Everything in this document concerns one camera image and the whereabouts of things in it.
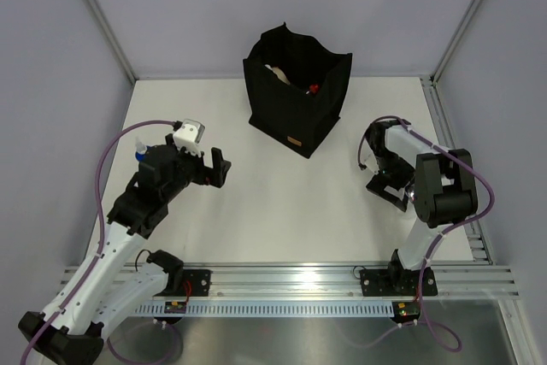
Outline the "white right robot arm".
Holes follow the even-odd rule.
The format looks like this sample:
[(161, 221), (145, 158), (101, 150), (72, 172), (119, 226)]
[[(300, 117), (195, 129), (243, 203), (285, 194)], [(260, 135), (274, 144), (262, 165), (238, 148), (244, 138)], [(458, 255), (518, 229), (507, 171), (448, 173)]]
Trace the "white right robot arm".
[(413, 131), (409, 122), (381, 117), (365, 131), (362, 142), (378, 166), (368, 192), (400, 211), (412, 208), (416, 221), (386, 268), (361, 269), (366, 297), (437, 295), (430, 268), (446, 228), (464, 222), (478, 209), (472, 158), (467, 150), (438, 147)]

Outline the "cream bottle white pump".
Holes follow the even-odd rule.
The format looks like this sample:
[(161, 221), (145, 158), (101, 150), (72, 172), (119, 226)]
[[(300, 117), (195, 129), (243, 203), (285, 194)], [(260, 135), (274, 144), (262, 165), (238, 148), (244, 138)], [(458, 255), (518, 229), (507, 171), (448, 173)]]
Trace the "cream bottle white pump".
[(270, 66), (269, 64), (265, 64), (265, 68), (267, 68), (268, 70), (270, 70), (273, 74), (276, 75), (276, 77), (281, 81), (283, 82), (284, 84), (286, 85), (290, 85), (291, 82), (288, 80), (287, 76), (285, 75), (285, 73), (283, 72), (283, 70), (279, 67), (272, 67)]

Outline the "red tall bottle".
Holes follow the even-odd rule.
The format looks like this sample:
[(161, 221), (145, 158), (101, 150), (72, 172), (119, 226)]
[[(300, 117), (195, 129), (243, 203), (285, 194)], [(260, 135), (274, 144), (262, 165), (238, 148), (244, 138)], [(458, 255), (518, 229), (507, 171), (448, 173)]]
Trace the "red tall bottle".
[(317, 84), (313, 84), (309, 86), (308, 90), (306, 91), (306, 94), (309, 96), (316, 96), (319, 91), (320, 91), (320, 86)]

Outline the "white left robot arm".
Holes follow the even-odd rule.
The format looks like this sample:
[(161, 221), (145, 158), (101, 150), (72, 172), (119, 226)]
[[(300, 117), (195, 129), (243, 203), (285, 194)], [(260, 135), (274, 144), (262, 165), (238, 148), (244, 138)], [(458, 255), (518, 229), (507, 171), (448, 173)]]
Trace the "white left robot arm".
[(109, 287), (130, 256), (144, 247), (167, 217), (168, 205), (188, 185), (224, 185), (231, 163), (218, 148), (213, 165), (174, 143), (151, 146), (107, 215), (94, 250), (62, 291), (39, 312), (26, 312), (18, 324), (35, 350), (56, 364), (93, 364), (113, 331), (145, 300), (178, 293), (184, 263), (165, 250), (114, 291)]

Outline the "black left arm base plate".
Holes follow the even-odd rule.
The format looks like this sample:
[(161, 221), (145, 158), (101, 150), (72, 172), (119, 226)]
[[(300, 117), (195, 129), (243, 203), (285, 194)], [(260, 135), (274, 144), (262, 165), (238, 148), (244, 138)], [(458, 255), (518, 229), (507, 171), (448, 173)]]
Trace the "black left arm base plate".
[(157, 297), (207, 297), (209, 295), (211, 271), (208, 269), (185, 269), (168, 276), (166, 288)]

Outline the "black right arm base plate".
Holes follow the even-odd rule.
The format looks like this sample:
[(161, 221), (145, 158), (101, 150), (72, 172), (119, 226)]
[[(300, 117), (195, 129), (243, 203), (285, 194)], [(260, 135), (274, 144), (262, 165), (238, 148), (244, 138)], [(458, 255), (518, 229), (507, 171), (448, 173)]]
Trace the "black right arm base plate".
[(415, 297), (417, 295), (419, 270), (403, 270), (393, 276), (387, 268), (364, 268), (359, 274), (364, 297)]

